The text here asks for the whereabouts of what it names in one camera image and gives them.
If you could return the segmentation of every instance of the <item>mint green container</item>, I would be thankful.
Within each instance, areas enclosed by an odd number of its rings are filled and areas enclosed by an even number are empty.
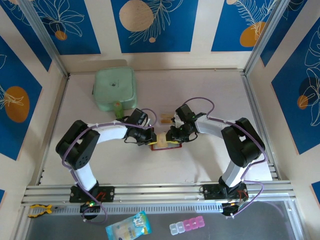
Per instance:
[[[131,67],[102,69],[95,74],[93,97],[101,111],[113,111],[119,101],[124,110],[137,105],[136,77]]]

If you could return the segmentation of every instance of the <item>beige circle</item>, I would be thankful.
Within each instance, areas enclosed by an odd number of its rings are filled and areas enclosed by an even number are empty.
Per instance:
[[[226,0],[226,3],[229,5],[235,4],[238,0]]]
[[[141,0],[130,0],[120,9],[120,22],[131,32],[146,30],[154,22],[151,8]]]
[[[9,2],[18,5],[18,0],[8,0]]]

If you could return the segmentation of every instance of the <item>plastic package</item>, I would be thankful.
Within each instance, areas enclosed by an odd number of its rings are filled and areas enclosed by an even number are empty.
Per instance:
[[[109,240],[133,240],[152,233],[144,211],[105,228]]]

